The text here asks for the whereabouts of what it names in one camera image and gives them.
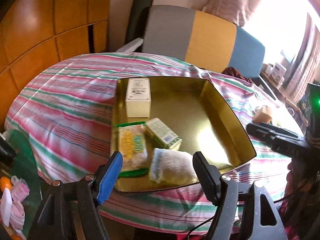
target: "white label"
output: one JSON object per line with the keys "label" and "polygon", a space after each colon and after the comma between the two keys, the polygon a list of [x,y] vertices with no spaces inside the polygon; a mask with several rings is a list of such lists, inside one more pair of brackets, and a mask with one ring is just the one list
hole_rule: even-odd
{"label": "white label", "polygon": [[129,79],[127,100],[151,100],[149,79]]}

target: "pink striped blanket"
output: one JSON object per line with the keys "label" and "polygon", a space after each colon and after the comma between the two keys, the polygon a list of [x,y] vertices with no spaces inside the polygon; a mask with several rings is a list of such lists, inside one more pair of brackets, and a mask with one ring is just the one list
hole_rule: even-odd
{"label": "pink striped blanket", "polygon": [[[266,102],[278,108],[281,126],[301,133],[279,101],[253,84],[197,68],[180,60],[142,53],[81,55],[36,76],[9,109],[5,128],[23,132],[47,182],[71,182],[95,172],[107,161],[117,79],[136,76],[184,76],[209,80],[243,126]],[[284,195],[290,158],[274,153],[255,138],[257,157],[231,176],[241,182],[261,180],[274,200]],[[199,184],[174,190],[124,195],[114,191],[102,215],[135,227],[178,233],[212,217],[216,208]],[[195,233],[208,230],[210,223]]]}

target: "wooden cabinet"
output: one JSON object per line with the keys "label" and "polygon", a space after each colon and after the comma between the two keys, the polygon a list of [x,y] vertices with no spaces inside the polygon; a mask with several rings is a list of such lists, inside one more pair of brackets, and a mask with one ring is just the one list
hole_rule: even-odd
{"label": "wooden cabinet", "polygon": [[9,63],[52,37],[53,0],[16,0],[1,22]]}
{"label": "wooden cabinet", "polygon": [[107,48],[107,27],[108,22],[98,22],[93,26],[93,44],[94,52],[104,52]]}
{"label": "wooden cabinet", "polygon": [[0,132],[4,130],[4,120],[11,106],[11,103],[19,94],[9,70],[0,76]]}
{"label": "wooden cabinet", "polygon": [[21,91],[36,75],[58,62],[54,38],[51,38],[31,49],[10,70],[19,91]]}
{"label": "wooden cabinet", "polygon": [[60,60],[89,53],[88,27],[83,26],[56,37]]}
{"label": "wooden cabinet", "polygon": [[2,35],[0,32],[0,73],[8,66],[8,61],[4,53],[4,46],[2,42]]}
{"label": "wooden cabinet", "polygon": [[108,20],[110,0],[89,0],[89,23]]}
{"label": "wooden cabinet", "polygon": [[88,23],[88,0],[55,0],[55,33],[62,33]]}
{"label": "wooden cabinet", "polygon": [[15,0],[0,22],[0,131],[26,84],[60,60],[106,50],[110,0]]}

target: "blue gripper pad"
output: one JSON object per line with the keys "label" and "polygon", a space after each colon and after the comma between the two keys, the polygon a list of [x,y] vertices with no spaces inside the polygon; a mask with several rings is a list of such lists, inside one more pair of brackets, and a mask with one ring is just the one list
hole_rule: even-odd
{"label": "blue gripper pad", "polygon": [[97,202],[99,205],[102,205],[103,202],[108,200],[122,169],[122,163],[122,154],[116,151],[113,153],[109,161],[101,169],[98,169],[98,174],[95,174],[95,187],[97,192]]}

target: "orange object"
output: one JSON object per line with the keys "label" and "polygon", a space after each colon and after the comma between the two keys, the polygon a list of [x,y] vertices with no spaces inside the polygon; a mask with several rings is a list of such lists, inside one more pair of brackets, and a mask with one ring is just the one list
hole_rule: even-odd
{"label": "orange object", "polygon": [[7,177],[1,177],[1,179],[0,179],[1,191],[3,192],[6,187],[8,188],[8,190],[11,190],[11,188],[12,188],[11,180]]}
{"label": "orange object", "polygon": [[270,106],[263,105],[253,116],[252,122],[259,124],[261,122],[269,123],[272,120],[272,109]]}
{"label": "orange object", "polygon": [[10,237],[11,237],[12,240],[21,240],[21,237],[17,236],[17,235],[12,235]]}

